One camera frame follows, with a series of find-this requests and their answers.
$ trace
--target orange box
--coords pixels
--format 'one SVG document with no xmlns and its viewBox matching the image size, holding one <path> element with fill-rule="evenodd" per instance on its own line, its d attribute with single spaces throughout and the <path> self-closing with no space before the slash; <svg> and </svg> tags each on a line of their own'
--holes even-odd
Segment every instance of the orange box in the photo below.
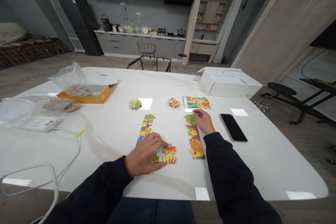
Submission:
<svg viewBox="0 0 336 224">
<path fill-rule="evenodd" d="M 103 90 L 100 92 L 98 96 L 67 96 L 66 93 L 62 91 L 61 93 L 57 94 L 57 97 L 68 98 L 71 100 L 75 100 L 79 103 L 103 104 L 112 93 L 109 86 L 89 85 L 89 87 L 93 92 L 97 90 L 100 91 L 102 88 Z"/>
</svg>

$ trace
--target open cardboard box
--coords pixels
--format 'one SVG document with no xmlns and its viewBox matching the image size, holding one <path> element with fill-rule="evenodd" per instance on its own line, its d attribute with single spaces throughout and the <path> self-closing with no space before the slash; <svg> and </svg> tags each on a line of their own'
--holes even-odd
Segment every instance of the open cardboard box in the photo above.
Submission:
<svg viewBox="0 0 336 224">
<path fill-rule="evenodd" d="M 67 96 L 63 91 L 57 94 L 59 98 L 68 98 L 79 103 L 103 104 L 112 93 L 109 86 L 117 83 L 116 78 L 100 75 L 95 77 L 88 86 L 95 96 Z"/>
<path fill-rule="evenodd" d="M 249 99 L 262 88 L 241 69 L 205 67 L 198 72 L 203 72 L 201 83 L 210 96 Z"/>
</svg>

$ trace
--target plastic bag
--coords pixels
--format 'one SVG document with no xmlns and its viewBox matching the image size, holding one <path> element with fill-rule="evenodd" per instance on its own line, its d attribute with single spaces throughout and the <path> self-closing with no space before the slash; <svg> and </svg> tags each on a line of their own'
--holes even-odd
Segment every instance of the plastic bag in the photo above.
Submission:
<svg viewBox="0 0 336 224">
<path fill-rule="evenodd" d="M 94 96 L 86 83 L 85 73 L 75 61 L 72 65 L 61 69 L 57 74 L 50 76 L 49 80 L 68 96 Z"/>
<path fill-rule="evenodd" d="M 50 97 L 42 102 L 42 108 L 48 111 L 65 112 L 70 113 L 81 107 L 81 104 L 77 101 L 67 98 L 54 98 Z"/>
<path fill-rule="evenodd" d="M 37 103 L 20 98 L 4 98 L 0 103 L 0 127 L 16 128 L 26 123 L 37 109 Z"/>
<path fill-rule="evenodd" d="M 0 103 L 0 127 L 24 128 L 36 116 L 58 117 L 81 106 L 77 101 L 48 95 L 4 98 Z"/>
</svg>

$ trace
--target patterned blanket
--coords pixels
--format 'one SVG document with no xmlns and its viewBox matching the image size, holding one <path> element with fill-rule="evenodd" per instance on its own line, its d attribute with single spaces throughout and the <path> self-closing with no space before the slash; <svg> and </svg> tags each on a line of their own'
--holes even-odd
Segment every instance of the patterned blanket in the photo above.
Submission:
<svg viewBox="0 0 336 224">
<path fill-rule="evenodd" d="M 67 51 L 69 48 L 59 38 L 26 33 L 0 45 L 0 70 Z"/>
</svg>

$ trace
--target bottle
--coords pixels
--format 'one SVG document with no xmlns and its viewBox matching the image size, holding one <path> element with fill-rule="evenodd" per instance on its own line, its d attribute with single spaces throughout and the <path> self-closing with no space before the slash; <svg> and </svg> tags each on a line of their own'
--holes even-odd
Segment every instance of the bottle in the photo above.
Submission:
<svg viewBox="0 0 336 224">
<path fill-rule="evenodd" d="M 130 30 L 130 32 L 134 32 L 134 29 L 133 29 L 133 20 L 132 20 L 132 23 L 129 24 L 129 30 Z"/>
</svg>

